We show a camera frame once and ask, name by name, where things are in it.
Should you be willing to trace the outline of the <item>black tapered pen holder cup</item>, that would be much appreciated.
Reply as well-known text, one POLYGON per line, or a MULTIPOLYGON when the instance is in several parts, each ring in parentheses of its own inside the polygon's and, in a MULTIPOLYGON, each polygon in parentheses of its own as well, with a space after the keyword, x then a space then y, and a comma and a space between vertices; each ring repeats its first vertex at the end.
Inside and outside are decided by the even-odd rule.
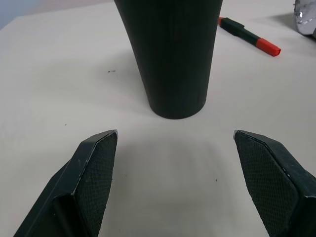
POLYGON ((184 119, 205 105, 223 0, 114 0, 151 109, 184 119))

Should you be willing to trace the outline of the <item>black marker with red cap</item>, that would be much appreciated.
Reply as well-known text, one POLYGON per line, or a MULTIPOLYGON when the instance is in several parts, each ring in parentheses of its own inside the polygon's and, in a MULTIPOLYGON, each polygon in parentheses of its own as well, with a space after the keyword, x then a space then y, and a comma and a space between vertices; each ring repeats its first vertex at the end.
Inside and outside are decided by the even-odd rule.
POLYGON ((276 57, 280 54, 281 49, 271 42, 261 38, 252 32, 248 31, 244 25, 228 18, 220 17, 218 25, 230 33, 231 35, 238 37, 247 43, 255 46, 256 48, 262 50, 263 52, 269 54, 270 56, 276 57))

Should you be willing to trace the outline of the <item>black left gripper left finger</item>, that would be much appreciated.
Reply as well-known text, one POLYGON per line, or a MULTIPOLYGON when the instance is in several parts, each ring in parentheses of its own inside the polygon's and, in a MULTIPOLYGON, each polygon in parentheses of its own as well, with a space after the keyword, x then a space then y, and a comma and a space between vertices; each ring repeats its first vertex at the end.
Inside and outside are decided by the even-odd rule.
POLYGON ((98 237, 117 142, 116 130, 83 140, 50 178, 13 237, 98 237))

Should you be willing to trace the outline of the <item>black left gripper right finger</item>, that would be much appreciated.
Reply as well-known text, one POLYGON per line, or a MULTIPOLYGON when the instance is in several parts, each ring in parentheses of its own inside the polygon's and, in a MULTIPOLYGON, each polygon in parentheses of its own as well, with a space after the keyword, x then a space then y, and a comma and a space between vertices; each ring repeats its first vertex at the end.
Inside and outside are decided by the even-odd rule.
POLYGON ((234 141, 269 237, 316 237, 316 177, 276 140, 236 130, 234 141))

